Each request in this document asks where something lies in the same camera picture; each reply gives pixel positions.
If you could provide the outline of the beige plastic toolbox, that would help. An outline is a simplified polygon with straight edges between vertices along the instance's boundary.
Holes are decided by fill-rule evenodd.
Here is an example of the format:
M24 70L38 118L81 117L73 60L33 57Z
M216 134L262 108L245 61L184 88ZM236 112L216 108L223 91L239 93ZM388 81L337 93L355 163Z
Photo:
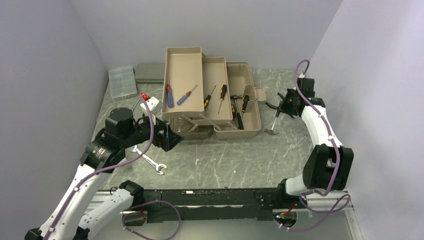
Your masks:
M174 107L168 108L166 87L167 74L170 77ZM195 85L197 88L182 103L177 101ZM227 85L227 93L218 114L222 85ZM213 90L211 100L204 109L204 100ZM200 46L168 47L165 57L163 82L162 116L170 121L174 132L188 140L206 139L215 134L218 139L244 139L254 137L262 128L259 104L266 100L262 87L256 87L249 63L227 61L223 56L206 56ZM239 129L233 121L231 95L241 95L237 100L242 113L243 98L249 95L243 115L244 129Z

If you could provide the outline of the large black yellow screwdriver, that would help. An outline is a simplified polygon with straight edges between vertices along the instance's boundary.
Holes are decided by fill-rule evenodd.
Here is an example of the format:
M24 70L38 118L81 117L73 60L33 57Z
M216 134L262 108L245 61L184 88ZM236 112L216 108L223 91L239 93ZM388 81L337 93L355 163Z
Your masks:
M218 112L217 112L218 114L221 111L222 104L224 102L227 91L228 91L228 86L226 84L223 84L221 89L220 89L220 96L219 96L220 104L219 104L219 108L218 108Z
M241 109L241 118L243 118L245 112L246 112L246 108L248 105L248 102L250 101L250 96L249 95L245 95L242 101L242 109Z

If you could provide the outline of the long claw hammer black grip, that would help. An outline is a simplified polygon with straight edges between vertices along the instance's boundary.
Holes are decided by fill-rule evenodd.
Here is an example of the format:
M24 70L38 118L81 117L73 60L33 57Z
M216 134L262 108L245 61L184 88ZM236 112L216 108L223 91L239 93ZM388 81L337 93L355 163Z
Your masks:
M238 128L240 130L244 129L244 125L243 125L243 121L242 121L242 117L238 108L238 102L237 100L241 99L242 96L241 95L231 95L230 98L234 101L234 107L235 107L235 114L236 114L236 120L237 120L237 125Z

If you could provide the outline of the small black yellow screwdriver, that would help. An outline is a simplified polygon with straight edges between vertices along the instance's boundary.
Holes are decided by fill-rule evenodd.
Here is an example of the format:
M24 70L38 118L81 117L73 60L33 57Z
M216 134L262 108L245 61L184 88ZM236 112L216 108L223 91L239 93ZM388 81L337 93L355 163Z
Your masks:
M214 88L212 89L212 91L210 92L210 94L208 94L207 96L206 96L206 98L204 99L204 101L203 101L203 107L204 107L204 109L206 109L207 108L207 106L209 105L209 102L210 102L210 100L211 100L211 98L212 98L212 95L213 95L213 93L214 93L214 91L215 91L215 89L216 89L216 85L214 86Z

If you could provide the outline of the short claw hammer black grip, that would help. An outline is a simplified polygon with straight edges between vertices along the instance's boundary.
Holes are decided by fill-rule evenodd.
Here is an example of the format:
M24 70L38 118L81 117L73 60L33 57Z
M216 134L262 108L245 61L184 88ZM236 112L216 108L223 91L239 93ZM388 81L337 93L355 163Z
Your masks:
M280 114L281 114L281 111L276 107L275 108L275 117L274 117L274 120L273 120L273 123L272 123L272 126L271 126L271 128L270 129L265 129L264 130L264 132L265 133L267 133L268 135L270 135L270 136L275 136L275 135L278 135L278 133L276 133L276 132L274 132L274 128L275 128L275 126L276 126L276 124L277 124L277 120L278 120L278 118L279 118L279 116L280 116Z

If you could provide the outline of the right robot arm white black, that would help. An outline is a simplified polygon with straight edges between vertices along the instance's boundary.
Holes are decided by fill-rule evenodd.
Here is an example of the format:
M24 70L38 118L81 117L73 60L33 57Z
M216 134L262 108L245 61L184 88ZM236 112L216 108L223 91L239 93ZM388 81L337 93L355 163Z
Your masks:
M315 96L314 84L312 78L298 78L296 87L287 90L278 106L279 112L302 119L313 144L302 173L286 179L285 188L275 194L276 203L282 208L289 207L296 195L319 189L324 193L343 190L353 163L354 152L336 137L323 99Z

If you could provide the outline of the blue handled screwdriver red collar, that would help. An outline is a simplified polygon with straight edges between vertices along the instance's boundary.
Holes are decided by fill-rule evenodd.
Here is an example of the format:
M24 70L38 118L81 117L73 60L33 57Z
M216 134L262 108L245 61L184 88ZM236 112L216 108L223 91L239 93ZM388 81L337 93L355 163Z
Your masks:
M170 77L169 74L166 74L167 76L167 85L166 85L166 100L167 100L167 106L168 108L173 108L174 107L174 98L173 98L173 93L172 93L172 88L170 85Z

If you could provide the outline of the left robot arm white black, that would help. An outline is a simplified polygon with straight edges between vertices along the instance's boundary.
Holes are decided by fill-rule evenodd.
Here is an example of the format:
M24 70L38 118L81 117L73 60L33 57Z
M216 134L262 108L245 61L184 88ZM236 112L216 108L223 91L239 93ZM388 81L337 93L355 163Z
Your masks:
M114 169L126 162L126 149L143 142L165 152L184 138L173 132L166 121L143 116L135 120L129 108L115 108L105 119L95 139L80 159L74 179L48 220L30 229L26 240L91 240L119 212L137 210L145 200L144 188L126 180L109 199L86 213L93 197Z

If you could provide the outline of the small blue precision screwdriver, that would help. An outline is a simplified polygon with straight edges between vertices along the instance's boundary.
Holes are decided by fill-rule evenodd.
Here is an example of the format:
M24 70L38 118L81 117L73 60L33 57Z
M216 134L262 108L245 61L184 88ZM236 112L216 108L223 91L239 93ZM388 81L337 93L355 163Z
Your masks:
M185 102L187 100L187 98L192 94L192 92L198 87L198 85L196 84L191 90L189 90L188 92L186 92L178 101L177 101L177 105L181 106L183 104L183 102Z

